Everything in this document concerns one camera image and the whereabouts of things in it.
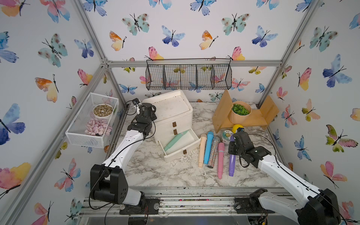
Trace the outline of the purple toy microphone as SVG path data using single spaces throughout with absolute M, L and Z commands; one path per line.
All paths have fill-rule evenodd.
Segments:
M 235 139 L 233 135 L 230 137 L 230 142 L 228 146 L 228 153 L 230 154 L 229 159 L 229 176 L 233 177 L 235 172 L 235 164 L 236 164 L 236 154 L 235 154 Z

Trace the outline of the pink toy microphone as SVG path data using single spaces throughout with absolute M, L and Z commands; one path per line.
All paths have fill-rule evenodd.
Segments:
M 223 168 L 224 168 L 224 153 L 225 153 L 225 144 L 220 142 L 218 144 L 218 166 L 217 166 L 217 175 L 221 180 L 223 176 Z

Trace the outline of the rhinestone silver microphone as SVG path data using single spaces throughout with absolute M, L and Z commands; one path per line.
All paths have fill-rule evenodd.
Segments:
M 214 168 L 219 143 L 220 143 L 220 137 L 214 136 L 212 145 L 211 145 L 211 153 L 210 153 L 210 157 L 209 157 L 209 162 L 207 165 L 208 168 L 211 168 L 211 169 Z

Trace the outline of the blue toy microphone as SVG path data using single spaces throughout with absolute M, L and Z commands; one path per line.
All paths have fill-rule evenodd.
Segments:
M 214 139 L 214 133 L 212 131 L 208 132 L 205 152 L 204 152 L 204 164 L 206 165 L 209 163 L 213 139 Z

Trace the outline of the white plastic drawer cabinet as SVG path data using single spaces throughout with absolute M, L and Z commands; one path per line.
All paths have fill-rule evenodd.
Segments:
M 142 103 L 151 103 L 157 109 L 156 127 L 151 129 L 157 144 L 158 140 L 192 129 L 193 108 L 182 90 L 151 97 Z

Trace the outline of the mint green toy microphone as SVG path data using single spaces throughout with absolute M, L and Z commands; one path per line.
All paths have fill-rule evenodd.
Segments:
M 169 149 L 171 149 L 184 135 L 186 135 L 188 133 L 188 130 L 177 134 L 164 148 L 164 151 L 168 151 Z

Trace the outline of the wooden rolling pin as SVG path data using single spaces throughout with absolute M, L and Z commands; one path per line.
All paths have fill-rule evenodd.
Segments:
M 198 167 L 202 168 L 204 164 L 204 154 L 207 142 L 207 135 L 201 134 L 200 136 L 200 150 L 199 150 L 199 158 L 198 158 Z

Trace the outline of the white bottom drawer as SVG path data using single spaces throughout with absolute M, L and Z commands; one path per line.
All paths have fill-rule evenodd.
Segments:
M 200 146 L 200 138 L 195 134 L 193 129 L 189 129 L 184 131 L 183 135 L 178 138 L 171 147 L 166 148 L 177 136 L 178 135 L 172 135 L 163 140 L 158 140 L 157 142 L 165 154 L 164 161 L 167 163 L 182 158 L 184 155 Z

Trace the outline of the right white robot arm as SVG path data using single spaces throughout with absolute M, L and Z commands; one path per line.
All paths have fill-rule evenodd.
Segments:
M 344 222 L 337 196 L 329 189 L 321 190 L 281 164 L 270 151 L 255 147 L 249 134 L 239 129 L 233 134 L 228 152 L 238 155 L 249 165 L 265 172 L 294 198 L 293 201 L 260 188 L 245 200 L 235 200 L 237 213 L 275 212 L 299 225 L 339 225 Z

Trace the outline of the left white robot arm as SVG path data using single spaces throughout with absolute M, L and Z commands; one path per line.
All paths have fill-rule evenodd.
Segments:
M 155 134 L 156 107 L 151 103 L 138 103 L 136 116 L 127 128 L 124 139 L 116 150 L 102 164 L 95 164 L 90 171 L 89 200 L 98 200 L 107 204 L 121 205 L 132 211 L 146 210 L 143 192 L 128 187 L 124 170 L 137 148 Z

